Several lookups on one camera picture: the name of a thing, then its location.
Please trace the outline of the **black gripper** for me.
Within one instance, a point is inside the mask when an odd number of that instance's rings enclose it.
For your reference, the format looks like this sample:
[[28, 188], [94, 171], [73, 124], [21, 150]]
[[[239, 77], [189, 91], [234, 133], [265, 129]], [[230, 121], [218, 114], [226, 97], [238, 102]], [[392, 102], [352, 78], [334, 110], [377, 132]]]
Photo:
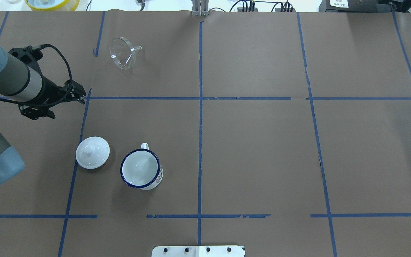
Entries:
[[85, 104], [86, 92], [82, 85], [73, 80], [70, 65], [57, 47], [53, 49], [64, 61], [69, 79], [64, 86], [57, 86], [42, 74], [38, 61], [44, 56], [41, 52], [43, 49], [24, 47], [12, 48], [9, 51], [11, 56], [27, 66], [26, 83], [17, 92], [9, 94], [9, 98], [17, 102], [22, 115], [33, 120], [39, 117], [55, 119], [56, 116], [50, 108], [63, 102], [77, 101]]

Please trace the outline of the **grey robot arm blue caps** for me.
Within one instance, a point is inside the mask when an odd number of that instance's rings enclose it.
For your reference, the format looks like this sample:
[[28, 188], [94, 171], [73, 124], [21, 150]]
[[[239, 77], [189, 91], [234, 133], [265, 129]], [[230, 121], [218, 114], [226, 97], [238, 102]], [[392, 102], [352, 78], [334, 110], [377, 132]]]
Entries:
[[[64, 62], [67, 80], [63, 86], [43, 74], [39, 60], [44, 49], [54, 50]], [[54, 45], [29, 45], [9, 51], [0, 46], [0, 104], [15, 105], [22, 116], [31, 120], [54, 119], [53, 107], [71, 101], [83, 104], [85, 96], [83, 86], [73, 79], [70, 64]], [[7, 118], [9, 109], [0, 107], [0, 115]], [[24, 168], [23, 158], [0, 131], [0, 186]]]

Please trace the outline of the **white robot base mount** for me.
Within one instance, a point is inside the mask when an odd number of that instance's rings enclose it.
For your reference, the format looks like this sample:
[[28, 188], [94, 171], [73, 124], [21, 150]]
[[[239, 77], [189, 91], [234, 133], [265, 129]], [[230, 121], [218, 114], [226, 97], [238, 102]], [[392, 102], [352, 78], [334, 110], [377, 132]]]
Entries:
[[239, 245], [216, 246], [158, 246], [152, 257], [245, 257], [245, 247]]

